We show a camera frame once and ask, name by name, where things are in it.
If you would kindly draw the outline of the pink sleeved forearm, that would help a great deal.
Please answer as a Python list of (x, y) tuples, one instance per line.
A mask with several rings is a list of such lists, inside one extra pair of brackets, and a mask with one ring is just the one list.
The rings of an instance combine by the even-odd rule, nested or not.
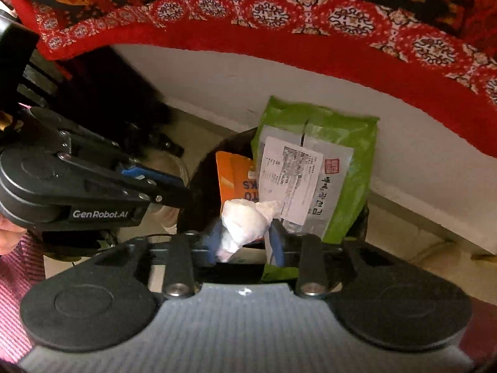
[(16, 248), (1, 256), (1, 361), (17, 363), (32, 343), (20, 319), (20, 303), (33, 285), (45, 279), (41, 247), (27, 232)]

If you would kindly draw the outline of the person left hand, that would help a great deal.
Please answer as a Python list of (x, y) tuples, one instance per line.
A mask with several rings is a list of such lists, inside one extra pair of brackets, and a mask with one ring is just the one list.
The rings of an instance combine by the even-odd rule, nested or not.
[(5, 216), (0, 216), (0, 255), (11, 253), (18, 245), (21, 238), (27, 233), (23, 227), (19, 227), (9, 221)]

